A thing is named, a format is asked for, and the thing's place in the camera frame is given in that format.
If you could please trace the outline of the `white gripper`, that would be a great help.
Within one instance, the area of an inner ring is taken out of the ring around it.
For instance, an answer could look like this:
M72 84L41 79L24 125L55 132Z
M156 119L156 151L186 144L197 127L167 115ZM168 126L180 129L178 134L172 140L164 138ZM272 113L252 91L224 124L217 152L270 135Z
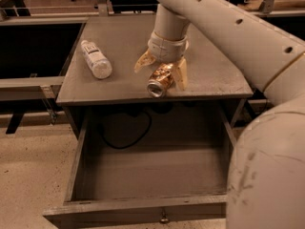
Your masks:
M188 76L187 61L182 57L188 47L189 42L187 37L184 37L182 40L171 41L158 36L153 31L148 41L148 49L136 61L134 72L139 73L144 67L150 66L156 60L163 63L175 62L173 78L178 88L184 91L188 84Z

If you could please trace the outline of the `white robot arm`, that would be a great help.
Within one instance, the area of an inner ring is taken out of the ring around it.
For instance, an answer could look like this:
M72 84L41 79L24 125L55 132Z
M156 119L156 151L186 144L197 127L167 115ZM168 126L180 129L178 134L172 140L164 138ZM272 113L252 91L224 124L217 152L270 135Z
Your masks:
M196 26L271 101L232 153L227 229L305 229L305 42L225 0L157 0L135 64L178 64Z

